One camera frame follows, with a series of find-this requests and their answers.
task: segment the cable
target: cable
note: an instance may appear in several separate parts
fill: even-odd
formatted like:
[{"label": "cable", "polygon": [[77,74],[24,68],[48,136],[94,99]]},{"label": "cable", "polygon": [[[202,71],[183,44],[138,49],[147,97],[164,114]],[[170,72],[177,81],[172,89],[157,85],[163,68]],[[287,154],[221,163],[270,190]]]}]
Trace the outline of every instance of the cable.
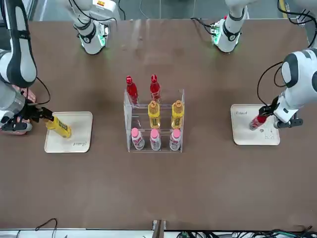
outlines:
[{"label": "cable", "polygon": [[205,24],[202,20],[200,20],[200,19],[198,19],[198,18],[196,18],[196,17],[192,17],[191,20],[193,20],[193,21],[194,21],[194,20],[198,21],[199,24],[201,24],[201,25],[204,27],[204,29],[208,32],[208,34],[213,35],[213,33],[211,33],[211,32],[207,29],[207,27],[211,28],[211,25]]},{"label": "cable", "polygon": [[54,238],[54,232],[57,230],[57,219],[56,218],[51,218],[47,222],[39,225],[38,227],[35,228],[35,231],[37,232],[40,228],[42,228],[43,226],[47,225],[51,221],[55,221],[55,228],[54,228],[53,233],[52,233],[52,238]]},{"label": "cable", "polygon": [[291,14],[291,15],[296,15],[296,16],[303,16],[305,15],[306,17],[310,18],[314,24],[315,24],[315,33],[314,33],[314,37],[313,40],[311,41],[311,43],[308,45],[308,48],[310,48],[312,46],[312,44],[314,43],[315,39],[316,39],[316,35],[317,35],[317,21],[316,19],[308,14],[303,14],[303,13],[298,13],[298,12],[292,12],[292,11],[284,11],[281,9],[280,5],[279,5],[279,0],[277,0],[277,9],[282,12],[282,13],[286,13],[286,14]]},{"label": "cable", "polygon": [[36,77],[36,78],[37,78],[37,79],[40,81],[40,83],[42,83],[42,85],[45,87],[45,89],[46,89],[46,91],[47,91],[47,93],[48,93],[48,95],[49,95],[49,99],[48,99],[46,102],[43,102],[43,103],[30,103],[30,104],[28,104],[29,106],[44,105],[44,104],[50,102],[50,100],[51,100],[51,94],[50,94],[50,91],[49,91],[49,89],[47,88],[47,86],[43,83],[42,80],[39,79],[39,77]]},{"label": "cable", "polygon": [[282,68],[282,66],[280,66],[280,67],[277,69],[277,71],[275,72],[275,75],[274,75],[274,84],[276,85],[276,87],[279,87],[279,88],[283,88],[283,87],[286,86],[286,84],[284,84],[284,85],[279,85],[279,84],[277,84],[277,82],[276,82],[276,75],[277,75],[277,73],[281,70],[281,68]]},{"label": "cable", "polygon": [[141,9],[141,4],[142,4],[142,0],[140,0],[140,12],[142,13],[142,15],[144,15],[147,19],[149,19],[148,16],[146,16],[143,12],[142,12],[142,9]]},{"label": "cable", "polygon": [[261,77],[260,77],[260,79],[259,79],[259,81],[258,81],[258,86],[257,86],[258,99],[259,99],[264,105],[266,105],[266,106],[267,106],[267,104],[261,99],[261,97],[260,97],[260,95],[259,95],[260,82],[261,82],[263,76],[264,76],[271,68],[274,68],[275,66],[277,66],[277,65],[279,65],[279,64],[281,64],[281,63],[283,63],[283,62],[281,61],[281,62],[275,63],[275,64],[273,64],[272,66],[270,66],[268,69],[266,69],[266,70],[264,71],[264,73],[261,75]]},{"label": "cable", "polygon": [[94,17],[92,17],[92,16],[87,15],[86,13],[84,13],[84,12],[82,11],[82,9],[79,8],[79,6],[77,5],[77,3],[76,3],[75,0],[72,0],[72,1],[74,2],[75,6],[78,8],[78,10],[79,10],[82,14],[84,14],[86,17],[88,17],[88,18],[90,18],[90,19],[92,19],[92,20],[95,20],[95,21],[108,21],[108,20],[113,19],[113,20],[115,20],[115,24],[117,25],[117,19],[115,19],[114,17],[110,17],[110,18],[108,18],[108,19],[96,19],[96,18],[94,18]]},{"label": "cable", "polygon": [[119,0],[119,2],[118,2],[118,8],[122,11],[123,16],[124,16],[124,20],[125,20],[125,11],[120,7],[120,1],[121,0]]}]

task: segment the plastic bottle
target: plastic bottle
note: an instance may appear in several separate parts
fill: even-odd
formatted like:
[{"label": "plastic bottle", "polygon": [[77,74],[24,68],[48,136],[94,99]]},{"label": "plastic bottle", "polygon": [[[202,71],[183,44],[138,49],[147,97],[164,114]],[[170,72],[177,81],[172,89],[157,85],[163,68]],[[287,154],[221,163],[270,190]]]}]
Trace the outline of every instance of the plastic bottle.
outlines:
[{"label": "plastic bottle", "polygon": [[170,135],[169,146],[173,151],[179,150],[181,143],[180,130],[175,129]]},{"label": "plastic bottle", "polygon": [[132,81],[131,76],[127,76],[127,92],[129,94],[131,103],[138,104],[138,90],[137,86]]},{"label": "plastic bottle", "polygon": [[134,147],[137,150],[142,150],[144,148],[145,141],[143,139],[142,133],[137,128],[132,128],[131,138],[132,138]]},{"label": "plastic bottle", "polygon": [[151,142],[151,147],[153,150],[155,151],[160,150],[161,141],[160,141],[160,134],[157,129],[151,130],[150,142]]},{"label": "plastic bottle", "polygon": [[64,138],[71,137],[70,126],[62,123],[57,117],[54,117],[53,121],[44,119],[44,122],[48,130],[54,130],[57,134]]},{"label": "plastic bottle", "polygon": [[184,106],[180,100],[177,100],[172,105],[172,128],[180,129],[182,127],[184,115]]},{"label": "plastic bottle", "polygon": [[263,125],[266,122],[267,116],[256,116],[251,122],[250,122],[250,130],[256,130],[261,125]]},{"label": "plastic bottle", "polygon": [[158,77],[155,74],[151,76],[150,91],[152,100],[156,101],[157,103],[160,103],[160,86],[158,83]]},{"label": "plastic bottle", "polygon": [[159,129],[160,117],[159,117],[159,104],[155,101],[151,101],[148,106],[148,114],[150,117],[150,126],[152,129]]}]

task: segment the white plate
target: white plate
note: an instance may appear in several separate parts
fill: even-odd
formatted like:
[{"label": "white plate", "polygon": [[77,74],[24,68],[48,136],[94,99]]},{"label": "white plate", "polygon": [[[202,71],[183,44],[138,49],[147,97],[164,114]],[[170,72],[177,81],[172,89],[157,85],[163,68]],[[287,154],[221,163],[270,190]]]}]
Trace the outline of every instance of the white plate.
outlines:
[{"label": "white plate", "polygon": [[250,130],[250,122],[259,114],[262,105],[234,104],[231,106],[231,121],[233,140],[237,145],[279,145],[278,129],[274,127],[277,121],[270,116],[266,122],[256,130]]},{"label": "white plate", "polygon": [[71,127],[72,136],[63,138],[48,130],[44,149],[46,153],[85,153],[89,150],[93,115],[91,112],[53,113],[61,122]]}]

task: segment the yellow bottle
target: yellow bottle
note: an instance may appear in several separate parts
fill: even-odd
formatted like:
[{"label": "yellow bottle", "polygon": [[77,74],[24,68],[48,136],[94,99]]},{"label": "yellow bottle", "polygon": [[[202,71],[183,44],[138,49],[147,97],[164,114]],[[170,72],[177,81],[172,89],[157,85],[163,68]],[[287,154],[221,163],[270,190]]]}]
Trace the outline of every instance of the yellow bottle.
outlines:
[{"label": "yellow bottle", "polygon": [[184,105],[180,100],[177,100],[172,105],[172,128],[180,129],[184,116]]},{"label": "yellow bottle", "polygon": [[53,130],[64,138],[71,137],[71,128],[62,123],[57,117],[54,117],[54,121],[44,119],[44,122],[48,130]]},{"label": "yellow bottle", "polygon": [[148,114],[150,117],[150,126],[152,129],[159,129],[160,117],[159,117],[159,104],[156,101],[151,101],[148,106]]}]

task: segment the table surface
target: table surface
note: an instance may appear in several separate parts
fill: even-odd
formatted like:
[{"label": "table surface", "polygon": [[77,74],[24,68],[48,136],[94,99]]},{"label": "table surface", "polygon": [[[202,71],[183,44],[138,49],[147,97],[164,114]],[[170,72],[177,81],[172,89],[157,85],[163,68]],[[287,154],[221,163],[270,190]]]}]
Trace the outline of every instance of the table surface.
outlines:
[{"label": "table surface", "polygon": [[[64,228],[150,229],[156,219],[168,229],[317,225],[315,106],[300,111],[304,126],[280,131],[275,147],[235,145],[230,119],[232,104],[259,103],[266,68],[307,46],[303,28],[247,20],[226,55],[190,20],[125,21],[112,26],[109,48],[96,56],[83,51],[70,22],[30,28],[38,76],[52,95],[47,107],[91,111],[92,141],[85,154],[46,154],[43,123],[25,136],[1,135],[1,228],[52,217]],[[267,102],[280,93],[273,71],[260,88]],[[153,73],[162,88],[185,89],[182,154],[127,152],[125,77],[147,93]],[[40,83],[31,89],[46,99]]]}]

